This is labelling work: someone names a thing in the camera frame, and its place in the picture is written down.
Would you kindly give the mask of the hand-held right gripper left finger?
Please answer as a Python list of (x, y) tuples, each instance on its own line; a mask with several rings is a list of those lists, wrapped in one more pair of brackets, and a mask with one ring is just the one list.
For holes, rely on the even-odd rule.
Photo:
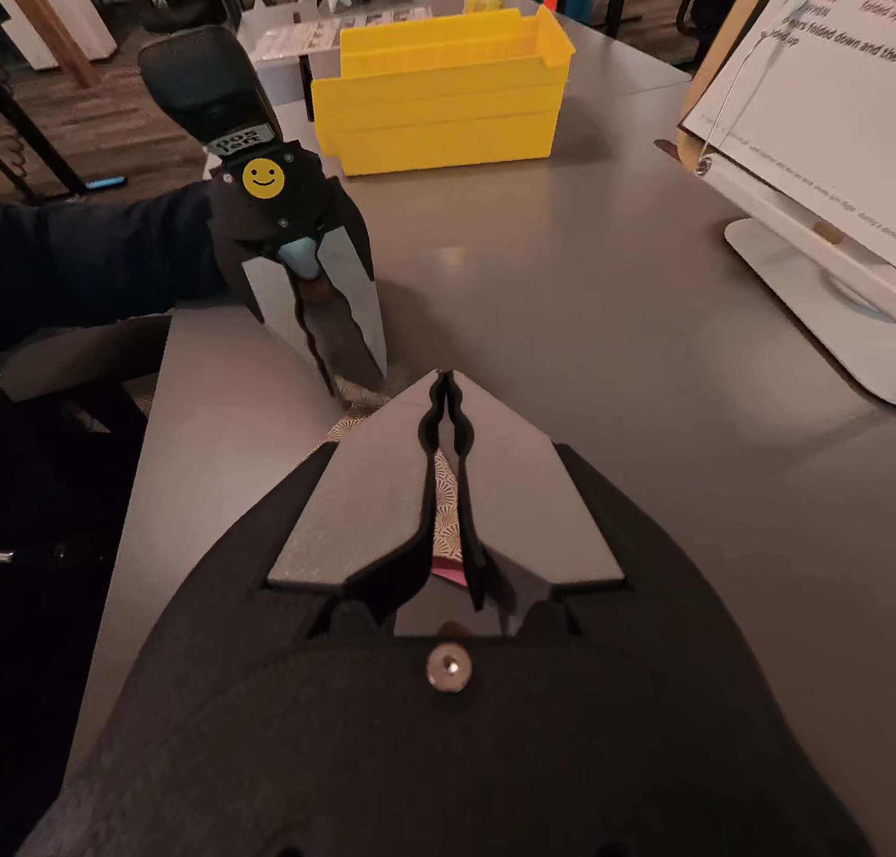
[(268, 574), (279, 589), (395, 614), (430, 576), (445, 375), (431, 371), (342, 435)]

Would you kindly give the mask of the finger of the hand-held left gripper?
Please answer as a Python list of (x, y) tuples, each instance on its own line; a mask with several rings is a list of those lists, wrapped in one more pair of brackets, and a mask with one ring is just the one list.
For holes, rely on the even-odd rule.
[(387, 347), (369, 245), (347, 227), (308, 244), (301, 258), (303, 322), (328, 380), (370, 392), (385, 390)]
[(251, 258), (241, 267), (264, 328), (313, 366), (330, 396), (336, 396), (337, 387), (307, 326), (297, 278), (270, 258)]

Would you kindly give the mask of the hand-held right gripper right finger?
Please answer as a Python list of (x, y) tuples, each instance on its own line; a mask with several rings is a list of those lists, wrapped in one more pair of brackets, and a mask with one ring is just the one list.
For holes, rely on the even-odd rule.
[(554, 442), (461, 372), (446, 374), (464, 572), (477, 610), (517, 633), (533, 605), (624, 573)]

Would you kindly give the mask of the patterned origami paper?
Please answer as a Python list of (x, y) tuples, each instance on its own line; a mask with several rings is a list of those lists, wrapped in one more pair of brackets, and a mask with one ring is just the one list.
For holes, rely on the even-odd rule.
[[(348, 408), (328, 433), (306, 453), (304, 459), (323, 445), (338, 443), (353, 427), (379, 410), (389, 400), (387, 393), (371, 391), (360, 384), (336, 376), (338, 395)], [(462, 564), (461, 525), (458, 512), (458, 481), (441, 448), (434, 451), (434, 538), (431, 572), (449, 583), (467, 587)]]

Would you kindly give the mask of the person's left forearm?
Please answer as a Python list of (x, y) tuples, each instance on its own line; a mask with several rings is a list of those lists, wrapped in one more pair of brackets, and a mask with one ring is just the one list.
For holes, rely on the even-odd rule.
[(42, 329), (164, 314), (218, 296), (210, 181), (131, 204), (2, 203), (1, 349)]

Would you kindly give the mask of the printed leaflets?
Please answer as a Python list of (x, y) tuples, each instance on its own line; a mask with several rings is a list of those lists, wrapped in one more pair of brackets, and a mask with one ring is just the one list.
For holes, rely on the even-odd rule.
[(428, 19), (431, 6), (390, 8), (361, 14), (343, 14), (313, 22), (293, 22), (266, 30), (248, 55), (253, 64), (266, 66), (291, 58), (335, 49), (342, 32), (366, 27)]

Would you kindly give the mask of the yellow plastic bin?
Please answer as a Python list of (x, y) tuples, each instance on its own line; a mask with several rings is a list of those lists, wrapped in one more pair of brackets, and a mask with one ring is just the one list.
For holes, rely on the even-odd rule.
[(318, 144), (350, 177), (549, 157), (574, 53), (546, 7), (344, 31), (311, 83)]

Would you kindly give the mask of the white document stand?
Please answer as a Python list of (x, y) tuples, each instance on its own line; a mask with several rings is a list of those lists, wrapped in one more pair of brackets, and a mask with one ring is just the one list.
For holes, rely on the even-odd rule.
[(682, 165), (745, 218), (724, 238), (790, 314), (876, 399), (895, 405), (894, 265), (685, 131)]

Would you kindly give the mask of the brown backing board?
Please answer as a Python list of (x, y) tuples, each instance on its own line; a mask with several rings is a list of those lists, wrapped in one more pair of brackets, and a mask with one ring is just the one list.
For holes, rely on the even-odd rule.
[(769, 0), (735, 0), (721, 29), (694, 75), (682, 117), (685, 117), (708, 89), (737, 45), (758, 19)]

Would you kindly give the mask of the printed instruction sheet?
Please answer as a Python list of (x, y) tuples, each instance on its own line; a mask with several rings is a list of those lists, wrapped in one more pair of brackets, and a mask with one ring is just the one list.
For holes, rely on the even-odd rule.
[(895, 0), (767, 0), (681, 128), (895, 258)]

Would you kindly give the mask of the wooden post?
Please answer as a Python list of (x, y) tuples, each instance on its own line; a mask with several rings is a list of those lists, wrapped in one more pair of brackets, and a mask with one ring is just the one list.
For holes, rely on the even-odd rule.
[(99, 73), (65, 28), (49, 0), (14, 1), (66, 74), (84, 89), (100, 85)]

